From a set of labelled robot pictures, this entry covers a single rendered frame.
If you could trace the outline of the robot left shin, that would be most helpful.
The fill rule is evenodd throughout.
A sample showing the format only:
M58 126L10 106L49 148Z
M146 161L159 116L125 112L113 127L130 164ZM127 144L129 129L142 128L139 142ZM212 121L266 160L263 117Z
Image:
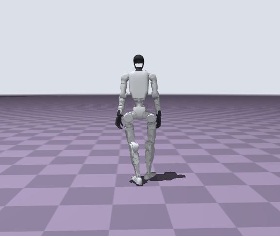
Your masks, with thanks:
M134 152L133 151L133 146L132 144L129 144L129 150L130 150L130 157L131 157L131 162L135 170L136 178L138 176L140 177L140 158L139 158L139 152Z

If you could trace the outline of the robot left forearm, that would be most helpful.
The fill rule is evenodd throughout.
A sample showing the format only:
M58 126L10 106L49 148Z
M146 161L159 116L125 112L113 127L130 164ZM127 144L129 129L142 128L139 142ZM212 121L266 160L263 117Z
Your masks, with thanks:
M118 106L118 110L120 110L120 114L123 115L124 113L124 108L125 107L125 99L120 98L119 96L119 106Z

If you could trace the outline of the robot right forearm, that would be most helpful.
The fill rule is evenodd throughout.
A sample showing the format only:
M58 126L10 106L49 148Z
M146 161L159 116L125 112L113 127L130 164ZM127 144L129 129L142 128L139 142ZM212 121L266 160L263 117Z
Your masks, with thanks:
M159 93L158 93L158 98L154 99L154 106L155 106L155 113L158 115L158 111L161 111L161 106L160 106L160 97L159 97ZM162 112L162 111L161 111Z

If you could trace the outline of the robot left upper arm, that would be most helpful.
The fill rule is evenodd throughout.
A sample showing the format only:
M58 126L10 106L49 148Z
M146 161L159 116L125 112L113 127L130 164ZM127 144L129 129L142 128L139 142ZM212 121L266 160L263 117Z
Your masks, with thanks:
M127 81L129 80L129 73L123 74L121 77L121 93L120 98L127 98Z

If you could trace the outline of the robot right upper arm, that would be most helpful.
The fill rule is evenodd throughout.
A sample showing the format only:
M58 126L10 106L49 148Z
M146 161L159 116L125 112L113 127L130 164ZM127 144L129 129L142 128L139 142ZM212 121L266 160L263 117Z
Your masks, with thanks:
M149 75L149 79L152 81L151 82L151 87L152 87L152 98L157 98L158 97L158 92L157 92L157 89L158 89L158 86L157 86L157 78L156 78L156 75L154 73L148 73Z

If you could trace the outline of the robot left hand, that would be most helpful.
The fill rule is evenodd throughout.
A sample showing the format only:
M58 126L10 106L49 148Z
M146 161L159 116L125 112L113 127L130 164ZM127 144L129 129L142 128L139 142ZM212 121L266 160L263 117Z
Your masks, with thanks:
M122 129L122 128L120 127L120 124L123 126L123 124L122 124L122 122L121 122L121 117L122 117L122 116L123 116L123 115L120 114L120 110L118 110L118 111L117 111L117 117L116 117L115 125L116 125L118 128L120 128L120 129Z

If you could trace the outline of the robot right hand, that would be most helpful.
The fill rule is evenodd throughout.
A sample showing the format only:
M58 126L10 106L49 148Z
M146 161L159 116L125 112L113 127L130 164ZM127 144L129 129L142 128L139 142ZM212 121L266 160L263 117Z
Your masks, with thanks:
M161 126L161 111L158 111L158 115L156 114L157 119L156 119L156 128L159 128Z

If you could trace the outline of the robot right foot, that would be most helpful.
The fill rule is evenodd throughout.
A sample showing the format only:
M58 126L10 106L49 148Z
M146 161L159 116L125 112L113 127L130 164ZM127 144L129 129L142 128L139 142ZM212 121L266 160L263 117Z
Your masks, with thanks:
M147 174L144 175L143 179L150 179L150 178L154 177L155 175L156 175L156 172L151 172L151 174L149 174L149 175L147 172Z

